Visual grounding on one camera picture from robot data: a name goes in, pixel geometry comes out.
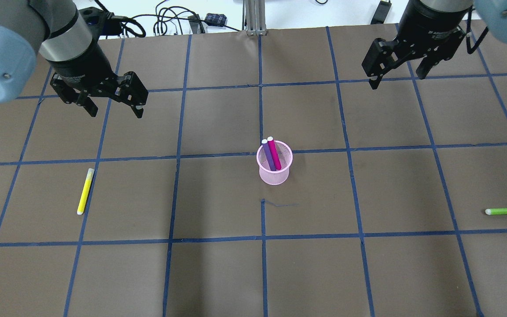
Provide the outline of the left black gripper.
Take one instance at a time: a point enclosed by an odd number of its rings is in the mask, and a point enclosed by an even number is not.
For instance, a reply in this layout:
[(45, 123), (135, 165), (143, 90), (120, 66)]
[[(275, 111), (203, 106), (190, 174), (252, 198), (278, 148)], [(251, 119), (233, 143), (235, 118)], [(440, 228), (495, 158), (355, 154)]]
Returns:
[(110, 97), (115, 102), (129, 106), (138, 119), (143, 117), (149, 91), (136, 72), (116, 75), (98, 42), (91, 42), (79, 57), (68, 61), (51, 61), (50, 64), (56, 74), (51, 79), (51, 88), (63, 102), (76, 103), (91, 117), (96, 117), (98, 106), (90, 96), (80, 95), (86, 92), (92, 96)]

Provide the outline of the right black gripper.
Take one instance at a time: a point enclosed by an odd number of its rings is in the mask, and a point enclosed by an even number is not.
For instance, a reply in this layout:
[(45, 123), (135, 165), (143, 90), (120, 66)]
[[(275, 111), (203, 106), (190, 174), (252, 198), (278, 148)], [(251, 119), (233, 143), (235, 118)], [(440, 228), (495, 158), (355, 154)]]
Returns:
[(466, 0), (410, 0), (396, 38), (374, 39), (362, 61), (372, 90), (385, 74), (400, 66), (396, 55), (426, 54), (416, 69), (420, 80), (439, 62), (451, 60), (465, 37), (459, 24), (466, 13)]

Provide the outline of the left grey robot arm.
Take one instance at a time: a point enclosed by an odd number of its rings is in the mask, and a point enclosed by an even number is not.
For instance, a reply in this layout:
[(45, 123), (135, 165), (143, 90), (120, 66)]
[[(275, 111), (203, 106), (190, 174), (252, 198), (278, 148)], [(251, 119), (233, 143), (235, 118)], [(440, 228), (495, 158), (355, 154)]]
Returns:
[(148, 90), (134, 72), (116, 74), (98, 43), (121, 34), (126, 23), (136, 21), (102, 8), (78, 9), (72, 0), (0, 0), (0, 103), (20, 96), (42, 56), (62, 102), (95, 117), (92, 98), (108, 98), (141, 118)]

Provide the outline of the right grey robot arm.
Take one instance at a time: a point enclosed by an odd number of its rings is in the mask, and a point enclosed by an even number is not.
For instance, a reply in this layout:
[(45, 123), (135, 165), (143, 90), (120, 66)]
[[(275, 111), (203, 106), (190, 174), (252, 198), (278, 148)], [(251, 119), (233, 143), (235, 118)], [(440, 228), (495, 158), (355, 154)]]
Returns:
[(362, 68), (377, 89), (388, 72), (420, 59), (416, 74), (422, 80), (451, 60), (462, 42), (472, 54), (489, 33), (507, 44), (507, 0), (410, 0), (394, 39), (374, 39)]

